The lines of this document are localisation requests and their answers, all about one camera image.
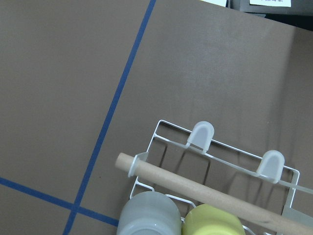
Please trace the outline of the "grey white cup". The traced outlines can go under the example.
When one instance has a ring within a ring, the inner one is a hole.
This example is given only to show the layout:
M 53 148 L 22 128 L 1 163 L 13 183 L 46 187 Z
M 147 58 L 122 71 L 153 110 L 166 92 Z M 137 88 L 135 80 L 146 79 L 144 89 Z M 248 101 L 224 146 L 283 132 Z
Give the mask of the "grey white cup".
M 118 235 L 180 235 L 181 216 L 166 195 L 145 191 L 133 196 L 123 207 Z

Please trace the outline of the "yellow plastic cup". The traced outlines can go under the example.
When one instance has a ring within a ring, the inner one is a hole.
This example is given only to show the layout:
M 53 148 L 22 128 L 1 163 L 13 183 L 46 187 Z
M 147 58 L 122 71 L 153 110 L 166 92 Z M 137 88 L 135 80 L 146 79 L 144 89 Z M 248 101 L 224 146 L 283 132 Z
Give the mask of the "yellow plastic cup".
M 243 225 L 238 217 L 202 204 L 193 208 L 185 217 L 183 235 L 244 235 Z

